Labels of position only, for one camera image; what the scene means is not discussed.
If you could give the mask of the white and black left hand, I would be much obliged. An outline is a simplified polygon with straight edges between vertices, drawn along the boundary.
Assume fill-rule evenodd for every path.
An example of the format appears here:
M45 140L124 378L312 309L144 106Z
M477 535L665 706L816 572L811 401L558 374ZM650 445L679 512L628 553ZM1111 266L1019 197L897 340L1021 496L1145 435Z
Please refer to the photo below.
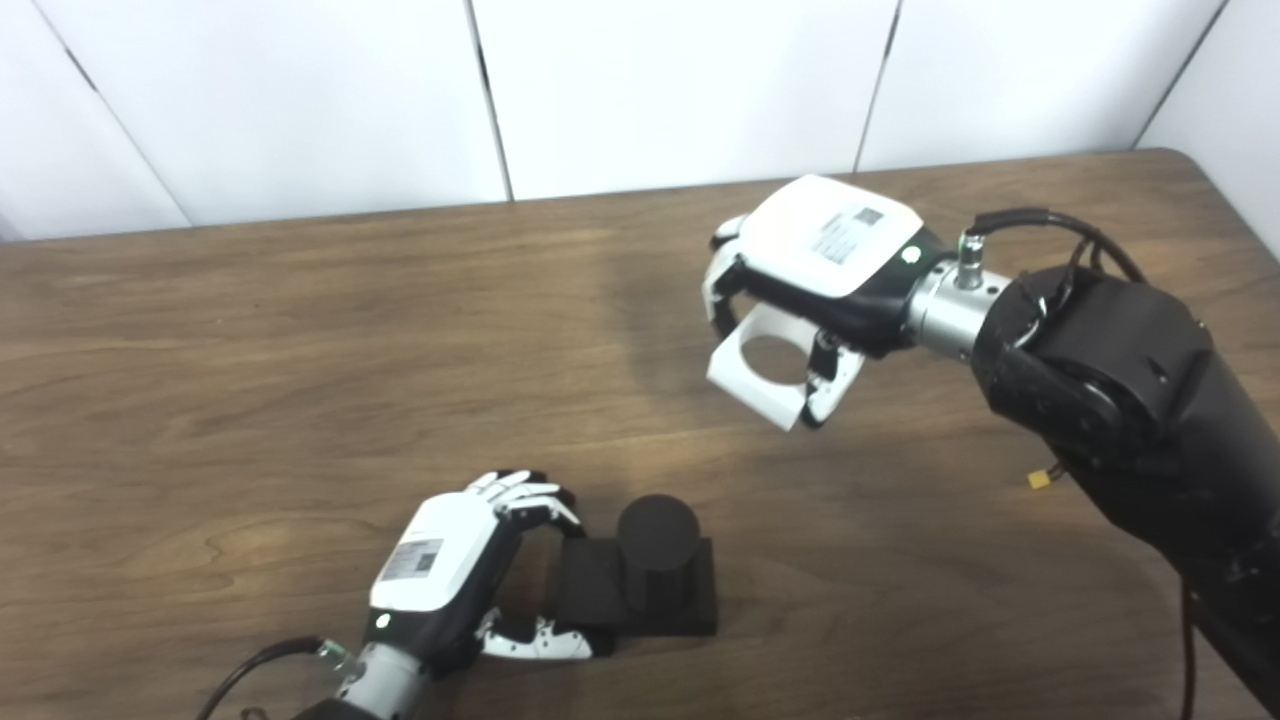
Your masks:
M503 612L495 596L525 533L553 527L585 537L575 496L541 471L488 471L465 488L425 500L370 589L364 639L387 644L434 679L481 655L585 660L609 650L596 634L549 618Z

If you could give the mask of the white and black right hand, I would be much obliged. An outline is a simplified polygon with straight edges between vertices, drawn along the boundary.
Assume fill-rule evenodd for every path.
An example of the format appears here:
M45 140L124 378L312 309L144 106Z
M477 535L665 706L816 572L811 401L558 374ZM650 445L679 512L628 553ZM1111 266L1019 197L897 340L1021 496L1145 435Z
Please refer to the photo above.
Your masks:
M701 282L718 345L708 379L782 430L818 429L868 359L910 348L914 292L955 258L908 205L804 176L722 223ZM806 355L796 384L768 380L745 343L776 337Z

